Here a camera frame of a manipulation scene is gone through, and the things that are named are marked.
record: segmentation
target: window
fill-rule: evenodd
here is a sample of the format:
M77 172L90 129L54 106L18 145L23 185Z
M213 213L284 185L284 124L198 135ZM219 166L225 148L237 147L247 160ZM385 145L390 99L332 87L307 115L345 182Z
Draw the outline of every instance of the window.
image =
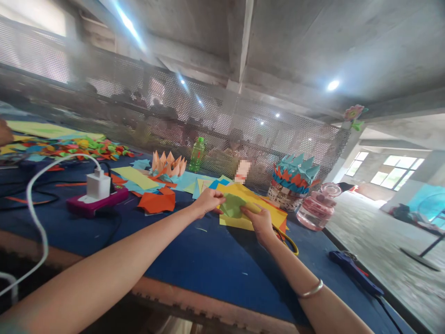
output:
M398 191L425 159L390 155L371 183Z
M346 175L354 176L367 155L368 155L367 152L359 152L359 154L357 154L354 161L352 162L351 167L349 167L348 171L346 172Z

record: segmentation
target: hand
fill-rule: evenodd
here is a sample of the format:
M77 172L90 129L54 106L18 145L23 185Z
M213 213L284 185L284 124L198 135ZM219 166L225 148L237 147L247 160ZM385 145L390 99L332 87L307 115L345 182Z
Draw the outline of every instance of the hand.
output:
M0 118L0 146L12 143L14 140L13 133L8 124Z
M260 213L253 213L245 206L240 206L240 209L252 222L260 244L266 247L271 240L276 239L275 232L272 228L272 219L270 218L269 210L266 210L258 204L255 205L261 209Z
M216 207L225 201L226 199L222 192L207 188L190 207L196 210L197 219L200 219L210 211L216 212L217 214L223 214L223 212Z

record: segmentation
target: blue glue gun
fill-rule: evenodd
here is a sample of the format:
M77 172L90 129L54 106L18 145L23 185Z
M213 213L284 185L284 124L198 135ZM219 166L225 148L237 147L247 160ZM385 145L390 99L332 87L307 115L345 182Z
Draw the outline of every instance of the blue glue gun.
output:
M342 269L348 274L352 276L360 285L368 292L371 296L383 296L383 291L379 289L375 284L373 284L356 266L354 260L348 256L347 254L340 251L330 251L329 259L332 262L338 264Z

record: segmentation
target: forearm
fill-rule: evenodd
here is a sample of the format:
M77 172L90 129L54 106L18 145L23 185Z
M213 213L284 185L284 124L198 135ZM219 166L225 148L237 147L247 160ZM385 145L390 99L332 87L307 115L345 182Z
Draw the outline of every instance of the forearm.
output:
M187 207L68 268L2 316L30 334L78 333L118 302L197 215Z
M317 286L318 278L277 238L270 238L266 242L266 249L298 295ZM299 301L317 334L372 333L354 311L327 286L315 295Z

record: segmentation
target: blue table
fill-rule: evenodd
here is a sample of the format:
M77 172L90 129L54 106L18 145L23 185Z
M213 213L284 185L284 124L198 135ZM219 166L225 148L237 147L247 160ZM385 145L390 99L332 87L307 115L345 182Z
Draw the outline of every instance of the blue table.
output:
M112 167L128 166L135 159L124 157L112 161ZM60 172L51 172L48 180L85 181L85 174L93 169L92 162ZM0 171L0 184L23 181L17 170ZM1 186L0 193L8 187ZM60 200L36 211L48 234L52 247L89 256L100 250L115 228L109 218L92 220L77 217L66 210L65 200L85 193L85 186L41 188L60 196ZM188 206L191 194L176 191L176 209ZM44 199L36 195L34 201ZM130 201L117 205L123 221L112 242L146 227L170 213L145 217L137 208L139 199L130 194ZM0 200L0 206L14 206L16 202ZM300 260L322 278L346 304L361 317L375 333L397 333L396 328L381 306L328 259L329 251L336 250L322 233L310 231L295 218L288 221L288 235L300 251ZM27 209L0 212L0 229L39 241L39 235ZM156 259L145 273L146 277L190 290L241 308L297 324L309 326L294 292L269 254L258 244L250 231L219 225L218 217L208 213L188 226ZM412 333L406 323L391 309L404 333Z

